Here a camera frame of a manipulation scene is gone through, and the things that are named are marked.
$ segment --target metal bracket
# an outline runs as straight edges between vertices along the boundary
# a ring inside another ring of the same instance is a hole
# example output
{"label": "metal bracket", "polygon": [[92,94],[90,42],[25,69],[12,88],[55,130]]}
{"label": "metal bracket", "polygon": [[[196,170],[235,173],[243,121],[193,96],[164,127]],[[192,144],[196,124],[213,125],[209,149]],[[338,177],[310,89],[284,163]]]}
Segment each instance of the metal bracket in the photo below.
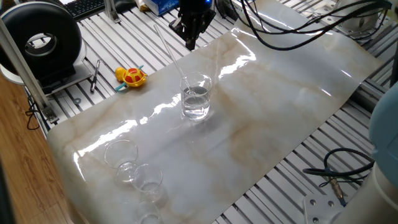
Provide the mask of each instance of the metal bracket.
{"label": "metal bracket", "polygon": [[105,3],[105,14],[114,22],[121,22],[116,12],[116,6],[114,5],[114,0],[104,0]]}
{"label": "metal bracket", "polygon": [[[319,9],[317,9],[317,10],[314,12],[314,15],[326,14],[326,13],[332,11],[332,10],[335,8],[335,5],[336,5],[336,4],[338,4],[338,3],[335,3],[335,2],[333,2],[333,1],[330,1],[330,2],[326,3],[323,7],[320,7]],[[323,25],[327,26],[327,25],[330,25],[330,24],[336,22],[336,19],[339,19],[339,18],[333,17],[333,16],[328,16],[328,17],[323,18],[323,19],[321,20],[321,23],[322,23]],[[375,25],[375,26],[372,26],[372,27],[369,27],[369,25],[371,25],[371,22],[368,22],[368,20],[376,21],[376,22],[375,22],[376,25]],[[339,26],[336,26],[335,29],[338,30],[339,32],[341,32],[342,34],[346,35],[346,36],[349,36],[349,37],[352,37],[352,38],[358,38],[358,37],[367,36],[367,35],[369,35],[370,33],[372,33],[372,32],[375,30],[375,28],[379,26],[379,24],[380,24],[380,22],[381,22],[380,18],[377,19],[377,16],[376,16],[376,15],[373,16],[371,19],[366,18],[366,21],[367,21],[367,23],[364,25],[363,28],[359,28],[359,26],[358,26],[358,28],[357,28],[357,30],[361,30],[361,29],[362,29],[362,31],[353,30],[353,29],[347,28],[347,27],[345,27],[344,25],[341,25],[341,24],[340,24]],[[380,30],[383,30],[384,27],[385,27],[385,25],[382,24]],[[369,38],[364,39],[364,40],[359,40],[359,42],[366,42],[366,41],[368,41],[368,40],[371,39],[371,38],[372,38],[372,37],[369,37]]]}
{"label": "metal bracket", "polygon": [[344,209],[334,195],[307,195],[303,202],[306,224],[331,224]]}
{"label": "metal bracket", "polygon": [[54,113],[54,110],[51,108],[51,106],[48,106],[48,107],[42,109],[42,112],[51,124],[53,124],[59,120],[59,118]]}
{"label": "metal bracket", "polygon": [[46,115],[47,119],[49,119],[51,123],[56,122],[58,118],[53,112],[49,100],[45,97],[43,90],[39,86],[36,78],[33,76],[32,71],[12,39],[11,34],[2,19],[0,19],[0,47],[3,48],[9,60],[12,62],[12,65],[17,70],[18,75],[22,78],[22,81],[24,81],[25,86],[28,88],[39,109],[43,112],[44,109],[46,110],[44,115]]}

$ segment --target empty glass cup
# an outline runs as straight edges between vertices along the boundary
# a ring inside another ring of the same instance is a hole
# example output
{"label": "empty glass cup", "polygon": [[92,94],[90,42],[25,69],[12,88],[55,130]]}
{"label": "empty glass cup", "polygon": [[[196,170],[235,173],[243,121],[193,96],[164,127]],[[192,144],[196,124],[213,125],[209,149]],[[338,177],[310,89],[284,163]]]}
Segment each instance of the empty glass cup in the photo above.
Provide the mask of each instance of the empty glass cup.
{"label": "empty glass cup", "polygon": [[135,213],[137,224],[161,224],[160,211],[153,202],[142,202]]}
{"label": "empty glass cup", "polygon": [[162,196],[162,181],[163,172],[159,167],[144,164],[136,169],[132,184],[144,194],[146,200],[156,202]]}
{"label": "empty glass cup", "polygon": [[115,181],[131,183],[137,169],[138,147],[129,140],[112,142],[105,151],[105,162],[116,170]]}

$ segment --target marble-patterned sheet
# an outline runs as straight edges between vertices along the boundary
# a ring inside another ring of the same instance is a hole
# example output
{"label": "marble-patterned sheet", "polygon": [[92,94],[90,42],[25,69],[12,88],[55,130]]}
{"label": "marble-patterned sheet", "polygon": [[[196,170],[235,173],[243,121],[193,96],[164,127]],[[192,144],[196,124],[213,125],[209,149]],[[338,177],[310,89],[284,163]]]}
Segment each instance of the marble-patterned sheet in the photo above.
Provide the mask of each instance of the marble-patterned sheet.
{"label": "marble-patterned sheet", "polygon": [[[307,21],[277,1],[258,0],[279,25]],[[291,46],[308,35],[263,35]],[[181,114],[173,65],[139,89],[108,98],[54,127],[48,135],[67,196],[90,223],[132,223],[140,193],[113,181],[106,145],[130,139],[141,162],[164,172],[164,223],[211,223],[326,121],[380,63],[334,32],[300,49],[263,46],[240,23],[178,61],[184,72],[213,79],[209,117]]]}

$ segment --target wire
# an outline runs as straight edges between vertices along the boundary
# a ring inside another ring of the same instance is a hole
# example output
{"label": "wire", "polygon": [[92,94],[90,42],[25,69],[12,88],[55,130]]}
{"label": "wire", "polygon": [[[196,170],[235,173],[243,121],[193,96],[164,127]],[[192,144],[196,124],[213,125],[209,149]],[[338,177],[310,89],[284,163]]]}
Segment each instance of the wire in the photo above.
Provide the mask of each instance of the wire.
{"label": "wire", "polygon": [[[229,2],[230,2],[230,4],[231,4],[231,7],[233,8],[233,11],[238,15],[238,19],[239,19],[243,24],[245,24],[246,26],[248,26],[248,27],[251,28],[251,30],[253,31],[254,35],[257,37],[257,39],[258,39],[263,45],[265,45],[265,46],[268,47],[268,48],[271,48],[271,49],[274,49],[274,50],[281,50],[281,51],[293,50],[293,49],[297,49],[297,48],[299,48],[299,47],[302,47],[302,46],[304,46],[304,45],[306,45],[306,44],[309,44],[309,43],[311,43],[312,41],[314,41],[314,40],[318,39],[319,37],[321,37],[322,35],[324,35],[324,34],[325,34],[326,32],[328,32],[329,30],[332,30],[335,26],[337,26],[337,25],[343,23],[344,21],[347,21],[348,19],[352,19],[352,18],[354,18],[354,17],[358,17],[358,16],[360,16],[360,15],[363,15],[363,14],[366,13],[366,12],[373,11],[373,10],[375,10],[375,9],[377,9],[377,8],[382,8],[382,9],[389,9],[389,8],[391,8],[391,3],[387,2],[387,1],[380,1],[380,0],[362,0],[362,1],[354,2],[354,3],[351,3],[351,4],[349,4],[349,5],[340,7],[340,8],[338,8],[338,9],[335,9],[335,10],[329,12],[328,14],[324,14],[324,15],[322,15],[322,16],[317,16],[317,17],[315,17],[315,18],[313,18],[313,19],[310,19],[308,22],[306,22],[304,25],[302,25],[302,26],[299,27],[299,28],[288,30],[288,29],[284,29],[284,28],[281,28],[281,27],[277,27],[277,26],[275,26],[274,24],[271,24],[270,22],[268,22],[268,21],[266,21],[265,19],[263,19],[263,18],[258,14],[257,5],[256,5],[256,2],[255,2],[255,1],[254,1],[254,7],[256,8],[256,10],[254,10],[254,9],[252,8],[252,6],[248,3],[247,0],[241,0],[242,9],[243,9],[243,12],[244,12],[244,15],[245,15],[245,17],[246,17],[247,22],[243,21],[242,18],[240,18],[238,12],[236,11],[235,6],[234,6],[233,3],[232,3],[232,0],[229,0]],[[348,7],[352,7],[352,6],[356,6],[356,5],[358,5],[358,4],[364,4],[364,3],[369,3],[369,4],[367,4],[367,5],[365,5],[365,6],[361,6],[359,9],[354,10],[353,12],[349,13],[349,14],[346,15],[345,17],[342,17],[341,19],[339,19],[337,22],[334,22],[333,24],[330,24],[330,25],[328,25],[328,26],[322,27],[322,28],[320,28],[320,29],[302,31],[303,28],[306,28],[306,27],[308,27],[309,25],[311,25],[311,24],[313,24],[313,23],[315,23],[315,22],[319,22],[321,19],[323,19],[323,18],[326,17],[326,16],[330,16],[330,15],[332,15],[332,14],[338,12],[338,11],[344,10],[344,9],[346,9],[346,8],[348,8]],[[262,30],[257,29],[257,28],[255,28],[255,27],[253,26],[253,23],[252,23],[252,21],[251,21],[251,18],[250,18],[249,14],[248,14],[248,10],[246,9],[246,6],[247,6],[247,7],[249,8],[249,10],[251,10],[251,12],[260,20],[260,24],[261,24]],[[267,25],[269,25],[269,26],[271,26],[271,27],[273,27],[273,28],[275,28],[275,29],[281,31],[281,32],[269,32],[268,30],[266,30],[266,29],[264,28],[263,22],[264,22],[265,24],[267,24]],[[308,40],[302,42],[301,44],[297,44],[297,45],[294,45],[294,46],[291,46],[291,47],[276,47],[276,46],[273,46],[273,45],[271,45],[271,44],[268,44],[264,39],[262,39],[262,38],[260,37],[260,35],[259,35],[257,32],[262,32],[262,33],[265,33],[265,34],[290,34],[290,33],[293,33],[293,34],[313,34],[313,33],[316,33],[316,32],[320,32],[320,33],[317,34],[317,35],[315,35],[315,36],[313,36],[312,38],[310,38],[310,39],[308,39]]]}
{"label": "wire", "polygon": [[[366,15],[362,15],[362,16],[356,16],[354,18],[364,18],[364,17],[368,17],[368,16],[373,16],[373,15],[379,14],[382,11],[384,11],[384,10],[380,10],[380,11],[377,11],[377,12],[374,12],[374,13],[370,13],[370,14],[366,14]],[[297,10],[297,12],[307,12],[307,13],[311,13],[311,14],[316,14],[317,16],[326,15],[326,14],[319,13],[319,12],[310,12],[310,11],[303,11],[303,10]],[[345,16],[330,15],[330,17],[340,17],[340,18],[342,18],[342,17],[345,17]]]}
{"label": "wire", "polygon": [[[350,152],[353,154],[357,154],[361,157],[363,157],[364,159],[366,159],[367,161],[369,161],[368,165],[365,165],[363,167],[360,167],[359,169],[355,169],[349,172],[336,172],[336,171],[332,171],[330,170],[329,166],[328,166],[328,159],[331,155],[333,155],[336,152]],[[309,169],[304,169],[303,172],[305,174],[310,174],[310,175],[318,175],[321,177],[332,177],[331,179],[329,179],[327,182],[322,183],[319,185],[319,187],[324,187],[327,184],[330,183],[330,181],[332,181],[333,179],[344,179],[344,180],[339,180],[338,182],[340,183],[351,183],[354,182],[355,184],[361,185],[362,182],[360,180],[365,179],[368,175],[365,175],[364,177],[359,177],[359,178],[353,178],[350,177],[351,175],[358,175],[362,172],[365,172],[369,169],[371,169],[374,165],[374,160],[372,158],[370,158],[368,155],[366,155],[363,152],[359,152],[357,150],[354,149],[349,149],[349,148],[340,148],[340,149],[334,149],[330,152],[328,152],[328,154],[326,154],[325,158],[323,159],[323,165],[325,166],[324,169],[316,169],[316,168],[309,168]]]}
{"label": "wire", "polygon": [[363,180],[363,179],[365,179],[365,178],[367,178],[367,177],[368,177],[368,175],[365,175],[365,176],[363,176],[363,177],[358,177],[358,178],[352,178],[352,177],[335,177],[335,178],[332,178],[332,179],[330,179],[330,180],[328,180],[328,181],[326,181],[326,182],[324,182],[324,183],[318,185],[318,187],[319,187],[319,188],[322,188],[322,187],[328,185],[332,180],[335,180],[335,179],[345,179],[345,180],[338,180],[338,181],[337,181],[338,183],[355,183],[355,184],[358,184],[359,186],[361,186],[363,182],[362,182],[362,181],[359,181],[359,180]]}
{"label": "wire", "polygon": [[[308,39],[308,40],[302,42],[301,44],[297,44],[297,45],[291,46],[291,47],[275,47],[275,46],[273,46],[273,45],[268,44],[267,42],[265,42],[265,41],[259,36],[259,34],[257,33],[257,30],[254,28],[253,23],[252,23],[252,21],[251,21],[251,19],[250,19],[250,17],[249,17],[249,14],[248,14],[248,12],[247,12],[247,10],[246,10],[246,6],[245,6],[245,3],[244,3],[244,0],[241,0],[241,3],[242,3],[242,6],[243,6],[243,11],[244,11],[244,14],[245,14],[245,16],[246,16],[246,19],[247,19],[248,22],[249,22],[249,27],[252,29],[254,35],[257,37],[257,39],[258,39],[263,45],[265,45],[265,46],[268,47],[268,48],[274,49],[274,50],[286,51],[286,50],[294,50],[294,49],[297,49],[297,48],[299,48],[299,47],[302,47],[302,46],[304,46],[304,45],[306,45],[306,44],[309,44],[309,43],[313,42],[314,40],[318,39],[319,37],[321,37],[323,34],[325,34],[326,32],[328,32],[329,30],[332,30],[332,28],[334,28],[334,26],[335,26],[335,25],[332,24],[332,25],[328,25],[328,26],[324,27],[324,30],[323,30],[320,34],[315,35],[314,37],[312,37],[312,38],[310,38],[310,39]],[[381,7],[381,6],[382,6],[382,4],[379,3],[379,2],[375,2],[375,3],[372,3],[372,4],[368,4],[367,6],[363,6],[363,7],[359,8],[358,10],[355,10],[354,12],[349,13],[346,17],[339,19],[338,22],[337,22],[337,24],[342,23],[342,22],[344,22],[344,21],[347,21],[348,19],[351,19],[353,16],[360,15],[360,14],[362,14],[362,13],[365,13],[365,12],[368,12],[368,11],[370,11],[370,10],[373,10],[375,7]]]}
{"label": "wire", "polygon": [[225,10],[223,10],[223,11],[220,10],[220,6],[218,5],[218,1],[217,0],[215,0],[214,4],[216,5],[216,9],[220,13],[221,18],[222,19],[226,19]]}
{"label": "wire", "polygon": [[[263,18],[258,14],[258,11],[257,11],[257,4],[256,4],[255,1],[254,1],[254,7],[256,8],[256,11],[255,11],[255,12],[254,12],[254,9],[251,7],[251,5],[248,3],[248,0],[244,0],[244,2],[246,3],[247,7],[250,8],[251,12],[252,12],[253,14],[255,14],[256,17],[257,17],[260,21],[264,22],[265,24],[267,24],[267,25],[269,25],[269,26],[271,26],[271,27],[273,27],[273,28],[275,28],[275,29],[284,31],[284,32],[281,32],[281,33],[272,33],[272,34],[284,34],[284,33],[308,34],[308,33],[314,33],[314,32],[321,31],[321,30],[323,30],[324,28],[317,29],[317,30],[305,31],[305,32],[299,31],[299,30],[300,30],[300,29],[303,29],[303,28],[305,28],[305,27],[307,27],[307,26],[309,26],[309,25],[311,25],[311,24],[313,24],[314,22],[319,22],[319,21],[320,21],[321,19],[323,19],[324,17],[331,16],[332,14],[334,14],[334,13],[336,13],[336,12],[339,12],[339,11],[342,11],[342,10],[344,10],[344,9],[346,9],[346,8],[351,7],[351,6],[356,6],[356,5],[358,5],[358,4],[364,4],[364,3],[367,3],[367,2],[379,2],[379,1],[375,1],[375,0],[362,0],[362,1],[358,1],[358,2],[354,2],[354,3],[348,4],[348,5],[346,5],[346,6],[343,6],[343,7],[340,7],[340,8],[338,8],[338,9],[335,9],[335,10],[333,10],[333,11],[327,13],[327,14],[324,14],[324,15],[322,15],[322,16],[317,16],[316,18],[313,18],[313,19],[309,20],[307,23],[305,23],[305,24],[302,25],[301,27],[299,27],[299,28],[297,28],[297,29],[294,29],[294,30],[282,29],[282,28],[280,28],[280,27],[277,27],[277,26],[271,24],[270,22],[266,21],[265,19],[263,19]],[[336,23],[334,23],[334,24],[331,24],[330,26],[335,27],[336,25],[338,25],[338,22],[336,22]]]}
{"label": "wire", "polygon": [[[258,32],[262,32],[262,33],[265,33],[265,34],[289,34],[289,33],[294,33],[294,34],[311,34],[311,33],[314,33],[314,32],[322,31],[322,30],[326,29],[327,26],[326,26],[326,27],[323,27],[323,28],[321,28],[321,29],[317,29],[317,30],[308,30],[308,31],[300,31],[300,30],[303,29],[303,28],[305,28],[305,27],[308,27],[309,25],[311,25],[311,24],[313,24],[313,23],[315,23],[315,22],[319,22],[319,21],[320,21],[321,19],[323,19],[324,17],[331,16],[332,14],[334,14],[334,13],[336,13],[336,12],[339,12],[339,11],[342,11],[342,10],[344,10],[344,9],[346,9],[346,8],[351,7],[351,6],[356,6],[356,5],[359,5],[359,4],[364,4],[364,3],[369,3],[369,2],[373,2],[373,3],[375,3],[375,2],[377,2],[377,3],[383,3],[383,4],[385,4],[386,7],[388,7],[388,8],[391,6],[391,4],[390,4],[389,2],[385,2],[385,1],[378,1],[378,0],[362,0],[362,1],[354,2],[354,3],[348,4],[348,5],[346,5],[346,6],[340,7],[340,8],[338,8],[338,9],[335,9],[335,10],[333,10],[333,11],[327,13],[327,14],[324,14],[324,15],[322,15],[322,16],[314,17],[313,19],[310,19],[307,23],[305,23],[305,24],[302,25],[301,27],[296,28],[296,29],[290,29],[290,30],[289,30],[289,29],[283,29],[283,28],[277,27],[277,26],[275,26],[274,24],[271,24],[270,22],[268,22],[268,21],[266,21],[265,19],[263,19],[263,18],[258,14],[258,11],[257,11],[257,4],[256,4],[255,1],[254,1],[254,7],[256,8],[256,11],[254,11],[254,9],[251,7],[251,5],[248,3],[247,0],[245,0],[244,2],[241,1],[242,7],[244,8],[243,10],[245,11],[245,14],[246,14],[246,12],[247,12],[247,10],[246,10],[246,5],[247,5],[247,6],[250,8],[251,12],[252,12],[261,22],[264,22],[265,24],[267,24],[267,25],[269,25],[269,26],[271,26],[271,27],[273,27],[273,28],[275,28],[275,29],[277,29],[277,30],[283,31],[283,32],[269,32],[269,31],[264,30],[264,27],[262,27],[263,30],[256,29]],[[235,14],[238,15],[238,19],[239,19],[243,24],[245,24],[246,26],[251,27],[247,22],[243,21],[242,18],[239,16],[239,14],[238,14],[238,12],[237,12],[237,10],[236,10],[234,4],[232,3],[232,0],[229,0],[229,3],[230,3],[230,5],[231,5],[231,7],[233,8],[233,11],[235,12]],[[335,27],[335,26],[337,26],[339,23],[340,23],[340,22],[336,22],[336,23],[334,23],[334,24],[330,24],[329,26]]]}
{"label": "wire", "polygon": [[364,39],[367,39],[367,38],[373,36],[377,31],[379,31],[379,29],[381,28],[381,26],[383,26],[383,22],[384,22],[384,20],[386,19],[387,12],[388,12],[388,10],[385,10],[385,11],[384,11],[383,18],[381,19],[381,21],[380,21],[378,27],[377,27],[373,32],[371,32],[370,34],[368,34],[368,35],[366,35],[366,36],[364,36],[364,37],[358,37],[358,38],[352,38],[352,39],[353,39],[353,40],[364,40]]}
{"label": "wire", "polygon": [[37,127],[30,128],[30,127],[29,127],[30,122],[31,122],[31,120],[32,120],[32,117],[35,116],[35,113],[39,113],[40,111],[34,110],[34,106],[36,105],[36,102],[34,102],[33,100],[31,100],[31,98],[32,98],[32,95],[30,95],[30,96],[27,97],[27,101],[28,101],[28,104],[30,104],[30,107],[29,107],[28,111],[25,112],[25,115],[29,117],[29,120],[27,121],[26,128],[27,128],[28,130],[33,131],[33,130],[39,129],[40,126],[38,125]]}

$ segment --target glass of water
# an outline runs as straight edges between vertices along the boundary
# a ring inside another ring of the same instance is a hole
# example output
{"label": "glass of water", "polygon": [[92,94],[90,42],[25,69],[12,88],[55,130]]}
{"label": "glass of water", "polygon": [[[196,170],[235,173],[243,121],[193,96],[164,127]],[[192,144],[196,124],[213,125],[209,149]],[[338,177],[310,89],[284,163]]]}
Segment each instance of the glass of water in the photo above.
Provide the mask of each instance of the glass of water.
{"label": "glass of water", "polygon": [[211,78],[200,72],[188,73],[181,78],[182,114],[193,121],[205,119],[210,109],[212,87]]}

